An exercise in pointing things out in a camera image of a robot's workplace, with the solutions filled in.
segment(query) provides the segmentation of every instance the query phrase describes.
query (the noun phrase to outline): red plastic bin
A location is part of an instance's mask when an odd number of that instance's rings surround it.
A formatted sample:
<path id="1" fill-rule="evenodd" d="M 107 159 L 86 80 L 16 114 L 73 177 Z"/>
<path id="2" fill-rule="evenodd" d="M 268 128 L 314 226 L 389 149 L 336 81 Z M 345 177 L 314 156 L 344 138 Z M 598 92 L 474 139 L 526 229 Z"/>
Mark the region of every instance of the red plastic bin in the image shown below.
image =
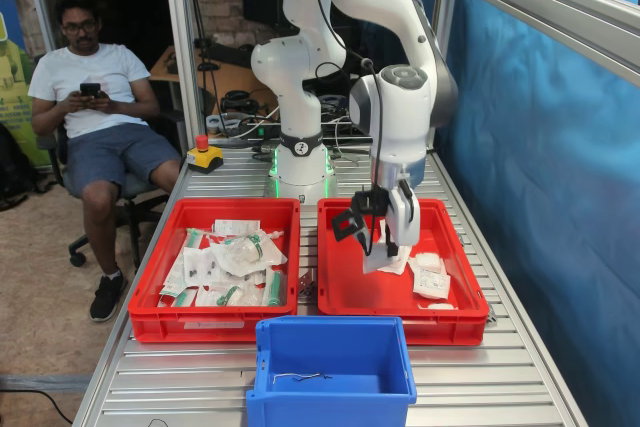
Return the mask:
<path id="1" fill-rule="evenodd" d="M 260 220 L 287 263 L 287 302 L 278 307 L 158 307 L 164 280 L 180 252 L 188 227 L 210 231 L 216 219 Z M 300 202 L 294 199 L 187 199 L 176 202 L 129 302 L 139 342 L 249 342 L 263 319 L 294 315 L 298 308 Z"/>
<path id="2" fill-rule="evenodd" d="M 364 253 L 353 238 L 336 242 L 331 220 L 344 212 L 350 199 L 318 203 L 318 310 L 326 315 L 384 315 L 402 318 L 407 344 L 478 345 L 482 342 L 489 305 L 478 285 L 444 204 L 419 199 L 420 242 L 411 256 L 435 252 L 451 276 L 446 303 L 458 310 L 432 310 L 429 300 L 413 292 L 413 272 L 402 275 L 362 273 Z M 371 226 L 371 217 L 367 219 Z M 380 235 L 376 220 L 374 240 Z"/>

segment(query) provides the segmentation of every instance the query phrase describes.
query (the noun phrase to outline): plastic bin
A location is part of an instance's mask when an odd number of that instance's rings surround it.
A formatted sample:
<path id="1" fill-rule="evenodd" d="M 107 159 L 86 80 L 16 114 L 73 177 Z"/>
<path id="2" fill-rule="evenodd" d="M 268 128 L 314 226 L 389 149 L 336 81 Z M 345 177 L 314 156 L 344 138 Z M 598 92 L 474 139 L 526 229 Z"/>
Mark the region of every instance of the plastic bin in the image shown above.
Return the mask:
<path id="1" fill-rule="evenodd" d="M 158 307 L 164 280 L 184 243 L 188 227 L 210 231 L 216 219 L 260 220 L 288 261 L 286 305 L 278 307 Z M 242 342 L 255 340 L 262 320 L 295 314 L 298 307 L 300 202 L 293 199 L 187 199 L 176 202 L 129 302 L 140 342 Z"/>
<path id="2" fill-rule="evenodd" d="M 404 427 L 417 396 L 401 319 L 282 317 L 256 330 L 249 427 Z"/>
<path id="3" fill-rule="evenodd" d="M 482 342 L 489 305 L 478 286 L 444 204 L 420 199 L 420 242 L 411 256 L 435 252 L 451 276 L 446 303 L 457 310 L 432 310 L 429 300 L 413 292 L 413 272 L 402 275 L 362 273 L 364 253 L 353 238 L 336 242 L 331 219 L 350 205 L 350 199 L 318 203 L 318 310 L 327 315 L 386 315 L 403 319 L 410 345 L 478 345 Z M 376 225 L 374 239 L 380 235 Z"/>

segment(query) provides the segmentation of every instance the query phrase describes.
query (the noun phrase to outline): smartphone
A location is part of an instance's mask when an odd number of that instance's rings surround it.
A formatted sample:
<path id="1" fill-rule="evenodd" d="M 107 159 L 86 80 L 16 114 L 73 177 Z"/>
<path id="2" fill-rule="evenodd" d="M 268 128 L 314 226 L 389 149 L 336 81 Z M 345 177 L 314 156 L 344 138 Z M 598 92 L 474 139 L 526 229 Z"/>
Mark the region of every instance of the smartphone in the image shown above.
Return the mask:
<path id="1" fill-rule="evenodd" d="M 100 93 L 100 84 L 80 84 L 80 92 L 83 97 L 98 97 Z"/>

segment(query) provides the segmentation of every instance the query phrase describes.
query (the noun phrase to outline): backpack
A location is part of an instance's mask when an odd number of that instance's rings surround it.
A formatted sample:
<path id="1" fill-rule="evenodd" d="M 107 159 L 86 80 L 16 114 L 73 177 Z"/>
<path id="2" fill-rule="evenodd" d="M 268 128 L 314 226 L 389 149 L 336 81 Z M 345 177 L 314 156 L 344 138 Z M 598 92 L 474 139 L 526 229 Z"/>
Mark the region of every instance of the backpack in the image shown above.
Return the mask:
<path id="1" fill-rule="evenodd" d="M 0 212 L 25 201 L 26 192 L 47 192 L 50 186 L 45 189 L 38 186 L 41 178 L 9 129 L 0 123 Z"/>

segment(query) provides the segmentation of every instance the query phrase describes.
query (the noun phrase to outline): wooden desk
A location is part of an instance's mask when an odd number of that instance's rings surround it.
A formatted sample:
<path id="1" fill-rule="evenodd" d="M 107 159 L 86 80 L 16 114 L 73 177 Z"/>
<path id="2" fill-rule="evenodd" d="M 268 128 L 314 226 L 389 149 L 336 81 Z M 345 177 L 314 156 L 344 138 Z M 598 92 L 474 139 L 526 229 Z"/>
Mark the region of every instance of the wooden desk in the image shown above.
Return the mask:
<path id="1" fill-rule="evenodd" d="M 171 62 L 168 62 L 169 57 L 175 53 L 175 49 L 173 46 L 169 46 L 167 50 L 164 51 L 162 57 L 158 59 L 153 68 L 151 69 L 151 77 L 150 80 L 157 81 L 166 81 L 166 82 L 180 82 L 180 77 L 178 74 L 171 74 L 167 71 L 167 67 Z M 195 61 L 196 67 L 197 64 L 201 62 L 200 58 L 200 49 L 195 49 Z M 213 72 L 216 79 L 216 86 L 218 87 L 218 96 L 220 99 L 226 95 L 230 90 L 245 90 L 247 92 L 257 91 L 258 89 L 265 89 L 266 85 L 256 79 L 256 76 L 253 75 L 253 71 L 251 69 L 247 69 L 245 67 L 239 67 L 237 65 L 226 64 L 224 62 L 219 62 L 217 60 L 213 61 L 215 64 L 220 66 L 219 70 Z M 211 74 L 208 72 L 207 81 L 206 81 L 206 89 L 211 95 L 214 94 L 213 83 L 211 82 Z M 198 72 L 196 70 L 196 77 L 198 79 L 198 85 L 200 88 L 204 88 L 205 84 L 202 79 L 202 72 Z M 276 105 L 278 105 L 278 101 L 276 96 L 271 92 L 271 90 L 260 90 L 252 94 L 251 98 L 256 99 L 260 105 L 267 104 L 268 111 L 273 110 Z"/>

